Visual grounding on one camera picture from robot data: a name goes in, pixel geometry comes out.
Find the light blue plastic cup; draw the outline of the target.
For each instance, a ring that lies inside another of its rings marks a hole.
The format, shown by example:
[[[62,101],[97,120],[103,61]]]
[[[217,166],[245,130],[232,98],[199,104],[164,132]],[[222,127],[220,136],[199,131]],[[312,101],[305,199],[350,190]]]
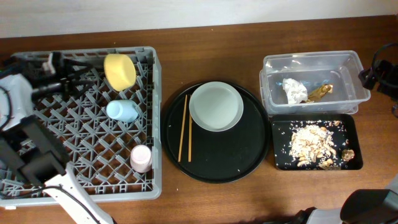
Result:
[[[113,100],[107,104],[106,114],[111,119],[130,123],[139,117],[136,106],[132,100]]]

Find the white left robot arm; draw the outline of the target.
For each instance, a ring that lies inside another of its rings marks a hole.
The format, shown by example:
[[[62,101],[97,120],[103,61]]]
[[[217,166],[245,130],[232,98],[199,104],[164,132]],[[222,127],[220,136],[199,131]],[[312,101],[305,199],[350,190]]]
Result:
[[[80,76],[92,64],[51,52],[47,60],[10,58],[1,69],[1,161],[21,181],[51,196],[76,223],[114,223],[77,182],[70,156],[35,116],[34,104],[51,95],[78,98],[93,86]]]

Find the pink plastic cup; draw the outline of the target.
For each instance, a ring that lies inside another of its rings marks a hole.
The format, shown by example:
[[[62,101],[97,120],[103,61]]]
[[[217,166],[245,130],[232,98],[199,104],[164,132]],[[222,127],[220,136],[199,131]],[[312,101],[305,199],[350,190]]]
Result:
[[[133,170],[146,173],[152,169],[152,151],[145,145],[137,145],[131,150],[130,164]]]

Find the grey dishwasher rack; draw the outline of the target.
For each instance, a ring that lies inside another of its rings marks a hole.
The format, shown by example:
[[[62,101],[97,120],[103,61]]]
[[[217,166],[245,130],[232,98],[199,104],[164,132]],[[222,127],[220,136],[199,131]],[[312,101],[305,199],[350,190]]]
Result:
[[[80,98],[64,101],[61,96],[35,104],[39,121],[59,138],[70,155],[78,183],[95,202],[152,200],[162,191],[160,104],[162,67],[152,47],[64,50],[72,60],[128,55],[134,63],[135,84],[123,91],[112,89],[103,66],[84,73],[95,85]],[[124,123],[109,118],[106,105],[113,100],[132,100],[139,117]],[[152,169],[136,172],[130,164],[131,150],[145,145],[152,151]]]

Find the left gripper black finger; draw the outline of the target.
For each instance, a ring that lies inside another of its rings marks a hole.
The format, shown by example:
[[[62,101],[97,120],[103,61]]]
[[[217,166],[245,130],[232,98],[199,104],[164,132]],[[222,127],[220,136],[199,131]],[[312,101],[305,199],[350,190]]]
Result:
[[[63,59],[64,65],[69,72],[77,72],[83,70],[84,72],[90,71],[93,68],[100,68],[103,66],[103,58],[89,58],[83,60]]]
[[[63,96],[82,96],[95,85],[95,80],[72,80],[62,85]]]

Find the clear plastic bin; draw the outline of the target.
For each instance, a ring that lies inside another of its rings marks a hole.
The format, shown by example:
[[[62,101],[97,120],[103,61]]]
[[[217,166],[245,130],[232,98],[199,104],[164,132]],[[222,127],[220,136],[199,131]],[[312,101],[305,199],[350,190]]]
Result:
[[[352,50],[268,55],[259,74],[261,100],[269,116],[276,114],[345,113],[355,114],[359,104],[371,97],[358,78],[363,70]],[[282,88],[284,79],[301,82],[309,93],[324,84],[333,92],[319,102],[288,104]]]

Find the brown food wrapper scrap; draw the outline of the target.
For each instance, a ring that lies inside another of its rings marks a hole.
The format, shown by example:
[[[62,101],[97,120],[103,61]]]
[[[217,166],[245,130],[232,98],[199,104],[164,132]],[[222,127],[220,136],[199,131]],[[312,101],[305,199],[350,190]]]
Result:
[[[324,84],[319,88],[313,90],[311,94],[308,95],[306,103],[314,103],[320,101],[327,93],[333,93],[332,84]]]

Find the pale grey round plate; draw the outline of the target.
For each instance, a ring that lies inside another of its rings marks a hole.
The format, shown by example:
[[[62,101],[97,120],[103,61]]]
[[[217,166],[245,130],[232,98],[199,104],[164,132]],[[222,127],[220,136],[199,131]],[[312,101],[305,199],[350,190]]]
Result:
[[[207,82],[192,93],[189,112],[199,127],[213,132],[226,131],[241,119],[244,112],[243,98],[230,84]]]

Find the yellow plastic bowl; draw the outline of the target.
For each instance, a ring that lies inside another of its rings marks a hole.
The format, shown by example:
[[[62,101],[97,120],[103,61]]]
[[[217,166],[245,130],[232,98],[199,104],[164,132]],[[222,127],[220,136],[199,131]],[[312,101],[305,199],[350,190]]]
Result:
[[[136,82],[136,69],[128,55],[108,54],[104,60],[104,72],[111,87],[123,91]]]

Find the round black tray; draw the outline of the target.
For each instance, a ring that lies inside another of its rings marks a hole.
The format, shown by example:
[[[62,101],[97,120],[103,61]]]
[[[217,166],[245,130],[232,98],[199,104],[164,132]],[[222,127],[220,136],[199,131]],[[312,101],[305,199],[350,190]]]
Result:
[[[244,112],[237,125],[223,132],[207,131],[192,120],[192,161],[188,162],[188,107],[182,157],[178,149],[185,95],[200,86],[181,91],[162,115],[161,140],[169,159],[186,175],[212,184],[233,182],[254,171],[267,155],[271,127],[261,102],[247,89],[234,85],[243,98]]]

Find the white paper napkin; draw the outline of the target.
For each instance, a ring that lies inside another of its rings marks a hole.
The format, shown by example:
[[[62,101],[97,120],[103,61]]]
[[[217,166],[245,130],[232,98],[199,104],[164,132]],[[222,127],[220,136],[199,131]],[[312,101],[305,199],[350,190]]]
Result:
[[[302,101],[308,100],[308,92],[302,82],[294,80],[293,78],[284,78],[282,81],[282,88],[286,93],[288,104],[299,104]]]

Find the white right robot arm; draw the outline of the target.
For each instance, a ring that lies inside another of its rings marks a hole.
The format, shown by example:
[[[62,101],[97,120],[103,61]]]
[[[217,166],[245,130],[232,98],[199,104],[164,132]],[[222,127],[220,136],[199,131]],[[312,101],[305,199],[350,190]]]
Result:
[[[373,56],[369,69],[358,78],[368,90],[377,91],[397,101],[397,64],[379,60],[378,55],[396,43],[383,45]],[[397,177],[386,189],[359,189],[354,191],[340,209],[321,210],[310,207],[301,210],[291,223],[397,223]]]

